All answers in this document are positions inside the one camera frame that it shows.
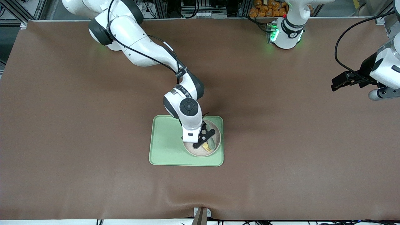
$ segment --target cable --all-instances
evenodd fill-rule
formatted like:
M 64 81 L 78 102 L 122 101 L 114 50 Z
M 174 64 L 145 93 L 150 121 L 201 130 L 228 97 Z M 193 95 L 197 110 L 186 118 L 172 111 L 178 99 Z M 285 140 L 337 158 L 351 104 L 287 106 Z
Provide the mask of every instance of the cable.
M 233 13 L 218 13 L 218 15 L 233 15 L 233 14 L 236 14 L 236 13 L 238 13 L 238 11 L 233 12 Z
M 2 6 L 0 6 L 0 17 L 2 17 L 4 15 L 4 12 L 6 11 L 6 8 L 3 8 Z
M 144 1 L 144 5 L 146 6 L 147 10 L 149 11 L 149 13 L 154 17 L 154 19 L 156 19 L 156 15 L 154 14 L 153 10 L 151 9 L 148 0 Z
M 257 22 L 256 20 L 255 20 L 255 18 L 254 18 L 254 20 L 251 18 L 251 17 L 249 17 L 249 16 L 241 16 L 241 17 L 244 17 L 244 18 L 248 18 L 251 22 L 253 22 L 253 23 L 255 23 L 255 24 L 259 24 L 259 25 L 267 25 L 266 23 L 260 23 L 260 22 Z
M 166 43 L 164 40 L 162 40 L 161 38 L 159 38 L 159 37 L 156 37 L 156 36 L 154 36 L 154 35 L 147 35 L 147 36 L 152 37 L 152 38 L 155 38 L 155 39 L 161 41 L 164 45 L 166 45 L 166 46 L 170 49 L 170 51 L 171 51 L 172 54 L 173 54 L 174 59 L 176 60 L 176 69 L 179 70 L 178 56 L 176 55 L 175 51 L 171 48 L 171 46 L 170 46 L 168 43 Z
M 110 11 L 111 11 L 111 6 L 112 6 L 112 3 L 113 3 L 113 2 L 114 2 L 114 0 L 111 0 L 110 6 L 108 7 L 108 12 L 107 12 L 107 24 L 110 23 Z M 109 32 L 110 32 L 110 35 L 113 37 L 113 39 L 114 39 L 116 42 L 118 42 L 120 45 L 122 45 L 123 47 L 125 47 L 125 48 L 127 48 L 127 49 L 129 49 L 129 50 L 132 50 L 132 51 L 134 51 L 134 52 L 136 52 L 136 53 L 138 53 L 138 54 L 140 54 L 140 55 L 143 55 L 144 57 L 147 57 L 147 58 L 149 58 L 149 59 L 151 59 L 151 60 L 153 60 L 153 61 L 155 61 L 155 62 L 158 62 L 159 64 L 165 66 L 166 68 L 170 69 L 172 72 L 175 73 L 175 71 L 174 71 L 171 67 L 169 67 L 168 65 L 166 65 L 166 64 L 164 64 L 164 63 L 158 61 L 157 59 L 154 59 L 153 57 L 150 57 L 150 56 L 148 56 L 148 55 L 146 55 L 146 54 L 144 54 L 144 53 L 141 53 L 141 52 L 139 52 L 139 51 L 137 51 L 137 50 L 135 50 L 135 49 L 133 49 L 133 48 L 131 48 L 131 47 L 129 47 L 129 46 L 126 46 L 125 44 L 123 44 L 123 43 L 121 43 L 120 41 L 118 41 L 118 39 L 112 34 L 111 29 L 109 29 Z
M 250 223 L 255 223 L 256 225 L 272 225 L 271 221 L 268 220 L 249 220 L 243 223 L 242 225 L 250 225 Z
M 256 24 L 257 24 L 257 26 L 258 26 L 258 28 L 259 28 L 260 30 L 264 31 L 265 33 L 268 33 L 267 30 L 265 30 L 265 29 L 263 29 L 262 27 L 260 27 L 260 24 L 257 22 L 257 20 L 256 20 L 255 17 L 254 17 L 254 21 L 256 22 Z
M 178 15 L 179 15 L 181 18 L 190 19 L 190 18 L 194 17 L 195 15 L 197 15 L 197 13 L 199 12 L 199 9 L 200 9 L 199 0 L 196 0 L 196 2 L 197 2 L 197 10 L 196 10 L 196 2 L 195 2 L 195 3 L 194 3 L 194 12 L 193 12 L 193 14 L 192 14 L 191 16 L 189 16 L 189 17 L 183 16 L 183 15 L 179 12 L 179 7 L 180 7 L 179 3 L 180 3 L 180 0 L 177 0 L 176 2 L 177 2 L 176 12 L 178 13 Z
M 391 5 L 393 5 L 393 1 L 392 2 L 390 2 L 380 13 L 378 13 L 378 16 L 380 15 L 380 14 L 382 14 L 389 6 L 391 6 Z
M 256 20 L 255 17 L 254 17 L 254 19 L 252 19 L 252 18 L 249 17 L 249 16 L 241 16 L 241 17 L 248 18 L 251 22 L 255 23 L 255 24 L 258 26 L 258 28 L 259 28 L 260 30 L 262 30 L 263 32 L 270 33 L 270 31 L 267 31 L 267 30 L 265 30 L 265 29 L 263 29 L 263 28 L 261 27 L 261 26 L 266 26 L 266 25 L 267 25 L 266 23 L 258 22 L 258 21 Z
M 368 80 L 368 79 L 366 79 L 366 78 L 360 76 L 356 71 L 352 70 L 350 67 L 346 66 L 346 65 L 343 64 L 341 61 L 339 61 L 339 59 L 338 59 L 338 45 L 339 45 L 340 40 L 343 38 L 343 36 L 344 36 L 349 30 L 351 30 L 353 27 L 355 27 L 355 26 L 357 26 L 357 25 L 359 25 L 359 24 L 362 24 L 362 23 L 364 23 L 364 22 L 367 22 L 367 21 L 370 21 L 370 20 L 374 20 L 374 19 L 377 19 L 377 18 L 380 18 L 380 17 L 385 17 L 385 16 L 391 15 L 391 14 L 394 14 L 394 12 L 388 12 L 388 13 L 385 13 L 385 14 L 382 14 L 382 15 L 374 16 L 374 17 L 371 17 L 371 18 L 368 18 L 368 19 L 365 19 L 365 20 L 361 20 L 360 22 L 357 22 L 357 23 L 353 24 L 352 26 L 350 26 L 349 28 L 347 28 L 347 29 L 342 33 L 342 35 L 339 37 L 339 39 L 338 39 L 338 41 L 336 42 L 336 45 L 335 45 L 335 60 L 336 60 L 336 62 L 337 62 L 339 65 L 341 65 L 343 68 L 347 69 L 348 71 L 350 71 L 351 73 L 353 73 L 354 75 L 356 75 L 358 78 L 360 78 L 360 79 L 363 80 L 364 82 L 367 82 L 368 84 L 374 84 L 374 82 L 372 82 L 372 81 L 370 81 L 370 80 Z

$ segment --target circular button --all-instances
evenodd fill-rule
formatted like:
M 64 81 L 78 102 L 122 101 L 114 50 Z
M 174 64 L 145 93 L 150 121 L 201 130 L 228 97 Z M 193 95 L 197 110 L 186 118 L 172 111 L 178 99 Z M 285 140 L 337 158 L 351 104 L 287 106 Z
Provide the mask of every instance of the circular button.
M 197 114 L 199 105 L 192 98 L 185 98 L 179 104 L 180 111 L 186 116 L 194 116 Z
M 185 109 L 186 109 L 187 111 L 193 110 L 193 109 L 194 109 L 193 103 L 191 103 L 191 102 L 186 102 L 186 103 L 185 103 Z

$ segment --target table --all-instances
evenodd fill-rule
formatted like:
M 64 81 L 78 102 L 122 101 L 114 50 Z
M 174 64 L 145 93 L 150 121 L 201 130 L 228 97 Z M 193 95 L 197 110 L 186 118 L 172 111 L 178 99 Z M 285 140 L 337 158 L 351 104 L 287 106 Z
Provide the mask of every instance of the table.
M 174 75 L 96 43 L 87 22 L 29 22 L 0 86 L 0 219 L 400 219 L 400 103 L 330 89 L 339 35 L 360 19 L 310 19 L 291 50 L 252 22 L 145 21 L 224 119 L 220 167 L 154 166 L 152 120 Z M 357 69 L 387 40 L 367 22 L 339 58 Z

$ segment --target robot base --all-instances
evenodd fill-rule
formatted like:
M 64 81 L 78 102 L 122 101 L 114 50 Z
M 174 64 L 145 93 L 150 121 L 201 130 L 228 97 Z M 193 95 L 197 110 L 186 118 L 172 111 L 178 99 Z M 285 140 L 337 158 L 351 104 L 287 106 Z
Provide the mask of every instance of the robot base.
M 282 28 L 282 21 L 284 18 L 279 18 L 267 26 L 267 39 L 268 43 L 273 43 L 277 47 L 282 48 L 282 49 L 291 49 L 295 47 L 295 45 L 300 41 L 301 35 L 303 34 L 303 31 L 301 31 L 300 34 L 297 33 L 292 33 L 291 38 L 283 31 Z

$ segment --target metal bracket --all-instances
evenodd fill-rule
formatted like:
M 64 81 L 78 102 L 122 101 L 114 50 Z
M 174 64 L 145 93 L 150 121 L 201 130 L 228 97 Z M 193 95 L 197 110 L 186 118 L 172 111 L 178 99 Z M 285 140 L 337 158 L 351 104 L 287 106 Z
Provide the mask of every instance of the metal bracket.
M 390 12 L 390 11 L 393 9 L 393 7 L 391 7 L 391 6 L 393 6 L 393 1 L 392 1 L 391 3 L 389 3 L 378 15 L 380 15 L 380 14 L 385 14 L 385 13 Z M 377 18 L 377 19 L 375 20 L 376 25 L 378 25 L 378 26 L 385 25 L 385 23 L 386 23 L 386 20 L 385 20 L 385 19 L 386 19 L 387 17 L 388 17 L 388 16 Z
M 207 217 L 211 217 L 211 210 L 204 208 L 205 210 L 207 210 Z M 193 216 L 196 216 L 197 211 L 199 210 L 199 208 L 194 208 L 194 213 Z
M 192 225 L 207 225 L 207 217 L 211 217 L 211 210 L 204 207 L 194 208 Z
M 377 95 L 380 98 L 398 98 L 400 97 L 400 89 L 392 89 L 390 87 L 384 87 L 378 89 Z

